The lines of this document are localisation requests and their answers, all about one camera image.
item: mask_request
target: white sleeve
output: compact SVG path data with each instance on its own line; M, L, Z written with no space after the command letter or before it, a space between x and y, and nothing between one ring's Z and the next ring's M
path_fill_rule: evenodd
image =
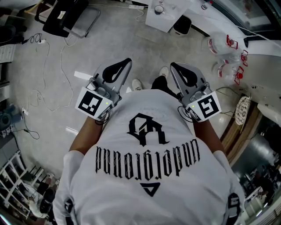
M55 199L53 201L54 217L58 225L65 225L65 217L68 213L65 210L65 202L71 199L69 191L73 176L78 171L84 155L78 151L68 152L64 158L64 168L61 175L60 184L56 192Z
M231 182L231 191L238 195L240 200L240 209L242 213L245 201L245 194L243 188L241 187L237 176L232 171L225 154L222 151L215 151L213 155L215 156L216 160L219 161L221 166L225 169L226 173L229 175Z

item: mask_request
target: white sneaker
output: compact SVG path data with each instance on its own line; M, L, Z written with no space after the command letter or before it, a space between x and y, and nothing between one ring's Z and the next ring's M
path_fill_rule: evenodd
M142 90L143 88L142 88L140 80L134 79L133 82L132 82L132 88L133 88L133 91Z
M53 177L54 177L54 174L52 174L52 173L47 173L47 178L50 178L50 179L52 179Z
M167 79L169 76L169 68L167 66L162 67L159 76L164 76Z

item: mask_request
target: floor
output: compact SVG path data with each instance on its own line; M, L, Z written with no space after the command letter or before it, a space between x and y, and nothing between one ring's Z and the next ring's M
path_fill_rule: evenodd
M96 0L93 4L127 4L105 0ZM39 100L37 107L29 104L26 124L30 130L40 134L39 140L34 140L26 132L16 132L18 144L23 159L27 165L40 164L43 168L53 172L56 177L61 175L63 156L75 138L75 135L65 130L71 127L79 131L86 115L74 109L78 94L86 81L74 77L79 71L94 74L98 66L109 58L131 58L133 66L121 93L131 86L134 78L143 82L145 88L150 88L153 80L159 75L162 66L169 66L172 62L186 62L198 67L210 82L213 90L223 87L223 83L211 73L216 58L208 52L201 51L203 35L191 29L186 37L173 37L154 28L148 27L144 22L137 22L135 18L141 13L120 7L97 6L101 16L91 29L87 38L80 39L72 47L65 47L62 53L62 68L72 86L74 95L69 107L55 109L60 105L67 105L71 99L71 89L61 72L60 54L65 43L62 37L53 36L42 31L43 25L36 22L31 15L26 15L28 26L25 37L35 33L42 33L42 39L50 44L50 52L46 60L44 77L42 78L43 64L48 53L47 44L26 43L16 48L14 61L8 67L8 77L11 82L10 101L18 106L27 108L28 98L32 105L37 105L37 89L41 91L46 104ZM86 22L90 17L88 13L84 18ZM73 37L69 44L76 40ZM169 87L176 93L179 91L172 76L168 77ZM223 112L235 109L237 99L232 93L229 96L217 93ZM221 136L225 130L229 116L219 114L211 119L211 123ZM16 125L17 129L24 127L24 123Z

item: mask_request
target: wire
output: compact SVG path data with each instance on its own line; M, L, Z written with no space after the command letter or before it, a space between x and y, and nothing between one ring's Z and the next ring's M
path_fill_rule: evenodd
M127 6L119 6L119 5L90 4L90 6L91 6L91 5L101 5L101 6L109 6L109 7L129 8L129 7L127 7ZM137 9L137 10L138 10L139 12L141 12L142 14L139 15L138 17L136 17L136 21L138 21L138 22L145 22L145 20L138 20L139 17L141 17L141 16L144 15L144 12L141 11L141 10L139 10L139 9Z
M109 7L129 8L128 6L119 6L119 5L104 5L104 4L90 4L90 5L102 5L102 6L109 6Z
M49 45L48 42L46 42L46 43L48 44L48 53L47 53L47 56L46 56L45 61L44 61L44 65L43 65L43 74L42 74L42 76L43 76L43 81L44 81L44 90L46 89L46 82L45 82L45 78L44 78L44 74L45 74L44 70L45 70L46 60L47 60L47 58L48 58L49 51L50 51L50 45Z
M221 20L219 20L219 19L212 18L212 17L209 17L209 16L200 15L200 14L198 14L198 13L190 13L190 12L189 12L189 14L194 14L194 15L198 15L198 16L201 16L201 17L205 17L205 18L217 20L217 21L220 21L220 22L223 22L223 23L227 23L227 24L234 25L234 26L236 26L236 27L238 27L238 28L241 28L241 29L246 30L246 31L248 31L248 32L250 32L250 33L253 33L253 34L255 34L256 36L259 36L259 37L261 37L261 38L263 38L263 39L265 39L265 40L267 40L267 41L270 41L272 44L274 44L274 45L278 46L279 48L281 48L281 45L277 44L275 41L272 41L272 40L270 40L270 39L268 39L268 38L266 38L266 37L264 37L264 36L262 36L262 35L260 35L260 34L257 34L257 33L255 33L255 32L252 32L252 31L250 31L250 30L248 30L248 29L246 29L246 28L237 26L237 25L235 25L235 24L233 24L233 23L221 21Z
M237 149L239 149L239 146L241 145L242 142L245 142L245 141L247 141L247 140L252 140L257 134L259 134L259 133L256 133L256 134L255 134L254 136L252 136L251 138L247 138L247 139L244 139L244 140L240 141L240 143L238 144Z
M69 42L69 40L70 40L72 37L73 37L73 35L71 35L70 38L69 38L67 41L65 41L65 39L64 39L65 45L63 46L63 48L62 48L62 50L61 50L60 61L62 61L62 60L61 60L61 56L62 56L62 52L63 52L64 48L65 48L66 46L71 47L71 46L73 46L73 45L77 42L78 39L75 41L74 44L68 45L68 42ZM73 99L73 89L72 89L72 86L71 86L71 84L70 84L69 79L67 78L65 72L64 72L63 69L62 69L62 63L61 63L61 71L62 71L62 73L64 74L64 76L65 76L65 78L66 78L66 80L67 80L67 82L68 82L68 84L69 84L69 87L70 87L70 89L71 89L72 95L71 95L71 99L70 99L70 101L69 101L69 103L68 103L67 105L59 106L59 107L57 107L57 108L54 109L54 110L53 110L53 109L50 109L48 106L46 106L47 109L49 109L51 112L55 112L55 111L57 111L59 108L65 108L65 107L70 106L70 104L71 104L71 102L72 102L72 99ZM32 89L32 91L37 91L37 96L36 96L37 105L32 105L32 104L30 103L31 106L33 106L33 107L38 107L39 101L40 101L40 100L43 100L44 104L47 105L47 104L46 104L46 101L45 101L45 99L44 99L44 97L43 97L43 95L42 95L42 93L41 93L39 90L37 90L37 89ZM29 95L29 97L28 97L28 100L27 100L27 111L28 111L28 108L29 108L29 98L30 98L31 94L32 94L32 92L30 93L30 95Z
M182 112L184 113L184 115L185 115L187 118L191 119L191 121L185 119L185 118L181 115L181 113L180 113L180 111L179 111L179 108L180 108L180 107L182 107L182 108L185 110L185 113L184 113L183 110L182 110ZM179 112L181 118L183 118L185 121L187 121L187 122L189 122L189 123L194 123L193 118L191 118L191 117L187 114L187 110L183 107L183 105L180 105L180 106L177 108L177 111Z
M40 138L40 135L38 134L38 132L36 132L36 131L30 131L30 130L27 128L26 123L25 123L25 127L26 127L26 129L20 129L20 130L16 130L16 131L11 130L9 133L12 133L12 135L13 135L14 138L15 138L14 132L25 131L26 133L29 133L30 136L31 136L33 139L35 139L35 140L38 140L38 139ZM30 132L36 133L36 134L38 135L38 138L33 137ZM5 132L5 133L1 132L1 133L2 133L2 134L0 134L0 136L2 136L2 137L3 137L3 135L5 135L5 134L7 134L7 135L9 134L8 132Z
M227 114L227 113L233 113L233 114L234 114L234 112L232 112L232 111L220 112L220 113L221 113L221 114L225 114L225 115L227 115L227 116L230 116L230 117L234 118L233 115L231 116L231 115L228 115L228 114Z
M229 90L233 91L235 94L237 94L238 96L240 96L240 94L238 94L236 91L234 91L231 87L220 87L220 88L216 89L216 91L220 92L221 94L224 94L224 95L228 96L227 94L219 91L220 89L223 89L223 88L229 89Z
M27 129L27 133L29 133L30 136L31 136L33 139L38 140L38 139L40 138L39 133L36 132L36 131L31 131L31 130L28 129L28 127L27 127L27 125L26 125L26 121L25 121L25 114L23 113L22 115L23 115L23 121L24 121L24 123L25 123L25 127L26 127L26 129ZM36 134L38 135L38 138L33 137L31 133L36 133Z
M42 33L36 33L33 36L31 36L30 38L24 40L22 42L22 44L25 44L26 42L28 42L30 40L30 43L37 43L37 42L41 42L42 39Z
M138 21L138 22L145 22L145 20L138 20L139 17L142 17L142 16L144 15L144 12L143 12L143 11L141 11L141 10L139 10L139 9L138 9L138 11L141 12L141 15L139 15L138 17L136 17L136 21Z
M65 44L67 45L67 47L71 47L71 46L75 45L76 42L78 41L78 39L79 39L79 38L77 38L77 40L74 42L74 44L68 45L68 44L67 44L68 41L66 42L65 38L63 37L63 40L65 41Z

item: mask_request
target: trash can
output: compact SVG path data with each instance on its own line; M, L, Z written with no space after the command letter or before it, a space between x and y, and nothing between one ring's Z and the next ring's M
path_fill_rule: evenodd
M172 27L170 34L177 37L185 36L187 35L190 27L191 27L190 18L181 16Z

